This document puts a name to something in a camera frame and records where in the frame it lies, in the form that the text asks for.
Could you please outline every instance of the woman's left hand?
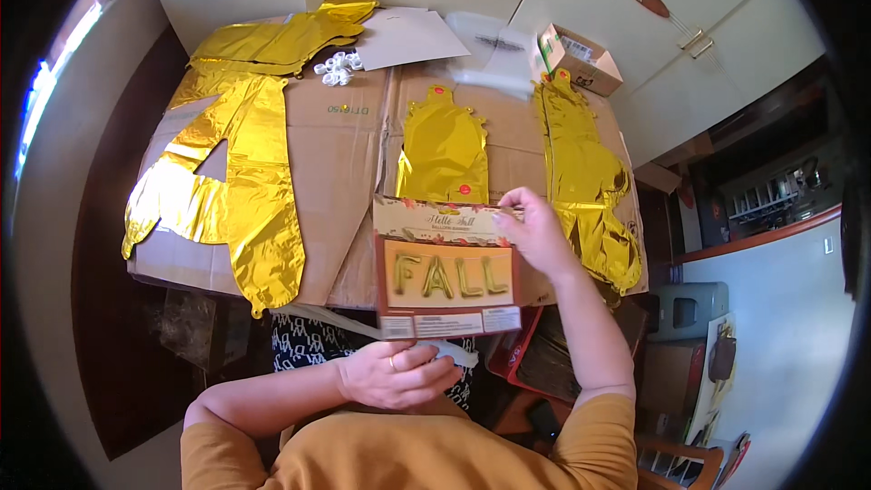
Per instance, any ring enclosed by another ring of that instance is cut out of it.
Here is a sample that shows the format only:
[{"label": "woman's left hand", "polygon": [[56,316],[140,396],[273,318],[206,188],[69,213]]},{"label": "woman's left hand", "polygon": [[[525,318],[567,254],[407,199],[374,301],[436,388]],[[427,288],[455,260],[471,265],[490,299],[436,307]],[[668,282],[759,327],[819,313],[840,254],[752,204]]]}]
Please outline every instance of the woman's left hand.
[{"label": "woman's left hand", "polygon": [[371,343],[347,358],[334,360],[343,397],[371,407],[401,410],[435,399],[463,375],[451,356],[433,360],[438,354],[436,347],[415,344]]}]

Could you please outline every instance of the wooden chair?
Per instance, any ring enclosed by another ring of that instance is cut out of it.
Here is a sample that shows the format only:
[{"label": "wooden chair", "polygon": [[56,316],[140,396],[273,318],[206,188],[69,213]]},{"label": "wooden chair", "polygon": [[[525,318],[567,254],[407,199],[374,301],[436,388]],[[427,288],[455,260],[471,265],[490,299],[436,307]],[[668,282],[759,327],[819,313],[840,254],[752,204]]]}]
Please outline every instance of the wooden chair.
[{"label": "wooden chair", "polygon": [[[638,490],[711,490],[723,464],[723,449],[700,448],[635,436],[638,453]],[[647,459],[653,453],[649,468]],[[701,472],[688,479],[691,461],[702,462]]]}]

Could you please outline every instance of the gold foil balloon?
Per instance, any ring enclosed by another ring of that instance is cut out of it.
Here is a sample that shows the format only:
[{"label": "gold foil balloon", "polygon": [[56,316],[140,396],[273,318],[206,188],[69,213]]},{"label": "gold foil balloon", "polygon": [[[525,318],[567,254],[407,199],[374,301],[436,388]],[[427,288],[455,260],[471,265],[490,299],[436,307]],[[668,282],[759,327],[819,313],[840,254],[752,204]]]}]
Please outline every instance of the gold foil balloon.
[{"label": "gold foil balloon", "polygon": [[394,292],[397,295],[403,295],[405,293],[405,281],[410,280],[415,276],[408,266],[419,265],[420,262],[420,256],[412,256],[410,254],[396,255],[396,261],[393,263],[393,286]]},{"label": "gold foil balloon", "polygon": [[460,295],[463,296],[463,299],[482,297],[484,295],[483,289],[469,286],[469,278],[466,277],[466,262],[463,257],[457,257],[454,261],[456,276],[460,281]]},{"label": "gold foil balloon", "polygon": [[432,295],[433,289],[441,289],[444,297],[448,299],[454,298],[454,291],[450,287],[448,273],[444,269],[444,264],[441,262],[441,257],[430,257],[430,266],[427,268],[427,278],[423,280],[423,290],[421,295],[428,298]]},{"label": "gold foil balloon", "polygon": [[221,94],[236,82],[259,75],[301,76],[312,57],[327,46],[347,46],[363,31],[377,0],[324,0],[315,12],[288,23],[241,23],[222,27],[191,55],[190,70],[169,108]]},{"label": "gold foil balloon", "polygon": [[493,268],[489,263],[489,256],[481,256],[481,267],[484,270],[484,284],[487,286],[487,293],[490,295],[498,295],[508,291],[507,284],[496,284],[493,279]]},{"label": "gold foil balloon", "polygon": [[[159,222],[191,241],[229,245],[255,318],[296,297],[306,256],[290,178],[286,84],[268,76],[236,82],[168,144],[127,201],[125,259]],[[226,181],[194,174],[222,139]]]},{"label": "gold foil balloon", "polygon": [[454,104],[453,92],[430,86],[423,103],[408,104],[396,196],[434,202],[489,200],[487,131],[472,108]]},{"label": "gold foil balloon", "polygon": [[599,142],[595,115],[586,99],[572,90],[564,69],[552,82],[536,85],[535,100],[544,133],[548,198],[566,237],[577,228],[574,246],[583,266],[620,295],[641,278],[636,238],[614,216],[629,192],[623,163]]},{"label": "gold foil balloon", "polygon": [[377,0],[324,0],[314,12],[294,15],[287,23],[240,23],[221,27],[203,40],[192,60],[224,60],[226,70],[258,74],[293,74],[326,46],[344,46],[363,32]]}]

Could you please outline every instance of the person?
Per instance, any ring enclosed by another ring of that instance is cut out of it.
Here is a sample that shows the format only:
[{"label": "person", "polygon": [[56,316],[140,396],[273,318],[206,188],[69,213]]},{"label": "person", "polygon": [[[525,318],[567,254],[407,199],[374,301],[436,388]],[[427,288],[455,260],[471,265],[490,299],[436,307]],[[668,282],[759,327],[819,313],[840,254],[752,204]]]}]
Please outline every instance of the person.
[{"label": "person", "polygon": [[[435,347],[410,341],[376,342],[202,392],[185,416],[183,487],[635,488],[629,347],[547,201],[518,188],[499,204],[525,207],[523,222],[500,214],[495,223],[553,284],[581,387],[550,458],[475,424],[443,394],[461,374],[450,357],[433,359]],[[329,411],[264,468],[255,439]]]}]

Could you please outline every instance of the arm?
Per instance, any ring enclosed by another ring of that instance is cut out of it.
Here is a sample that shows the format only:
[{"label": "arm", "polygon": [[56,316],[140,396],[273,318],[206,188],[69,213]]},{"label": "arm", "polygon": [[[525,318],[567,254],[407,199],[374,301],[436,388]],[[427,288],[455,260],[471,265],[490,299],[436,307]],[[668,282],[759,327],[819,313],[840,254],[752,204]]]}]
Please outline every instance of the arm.
[{"label": "arm", "polygon": [[529,264],[547,276],[557,292],[572,368],[581,386],[575,408],[604,393],[620,393],[634,401],[629,346],[572,252],[550,204],[529,188],[508,191],[499,204],[525,207],[522,223],[503,214],[497,215],[496,225]]},{"label": "arm", "polygon": [[348,358],[216,385],[191,403],[185,429],[209,422],[257,439],[348,402],[397,410],[424,403],[462,371],[450,356],[428,363],[438,349],[414,344],[371,343]]}]

